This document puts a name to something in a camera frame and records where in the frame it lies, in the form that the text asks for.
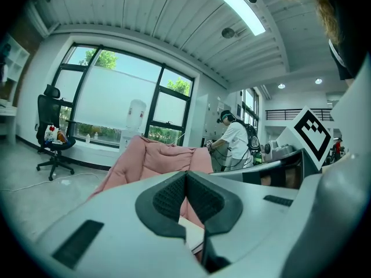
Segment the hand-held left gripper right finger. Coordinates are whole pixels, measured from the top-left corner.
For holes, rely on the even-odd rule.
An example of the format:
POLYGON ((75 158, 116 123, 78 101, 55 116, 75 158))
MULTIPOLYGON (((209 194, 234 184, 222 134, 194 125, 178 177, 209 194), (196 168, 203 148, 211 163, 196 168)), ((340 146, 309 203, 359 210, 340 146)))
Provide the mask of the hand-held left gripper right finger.
POLYGON ((251 254, 289 211, 268 195, 291 200, 297 191, 187 173, 187 199, 205 228, 202 259, 187 266, 187 277, 264 277, 251 254))

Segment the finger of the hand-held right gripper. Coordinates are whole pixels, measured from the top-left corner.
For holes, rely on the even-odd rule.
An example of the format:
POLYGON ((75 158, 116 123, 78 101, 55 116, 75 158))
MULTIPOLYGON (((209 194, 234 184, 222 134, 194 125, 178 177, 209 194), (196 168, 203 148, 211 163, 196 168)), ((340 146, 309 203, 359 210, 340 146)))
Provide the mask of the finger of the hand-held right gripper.
POLYGON ((302 166, 303 151, 299 150, 280 160, 213 175, 249 184, 299 189, 303 179, 302 166))

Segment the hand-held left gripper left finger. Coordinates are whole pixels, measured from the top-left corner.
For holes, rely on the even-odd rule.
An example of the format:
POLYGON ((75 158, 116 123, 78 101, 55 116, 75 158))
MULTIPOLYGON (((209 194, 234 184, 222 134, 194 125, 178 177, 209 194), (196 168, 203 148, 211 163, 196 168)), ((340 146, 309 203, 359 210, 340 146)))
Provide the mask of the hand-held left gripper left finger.
POLYGON ((53 223, 37 240, 62 277, 206 277, 182 238, 158 236, 137 197, 174 173, 106 190, 53 223))

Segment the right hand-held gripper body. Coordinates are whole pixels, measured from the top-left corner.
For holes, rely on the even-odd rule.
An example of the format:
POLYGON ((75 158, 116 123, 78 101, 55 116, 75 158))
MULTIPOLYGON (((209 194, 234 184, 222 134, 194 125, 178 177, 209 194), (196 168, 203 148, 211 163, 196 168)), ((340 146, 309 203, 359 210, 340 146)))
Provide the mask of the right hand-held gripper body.
POLYGON ((325 162, 332 142, 331 132, 307 106, 289 122, 277 138, 279 147, 290 145, 295 150, 304 149, 318 171, 325 162))

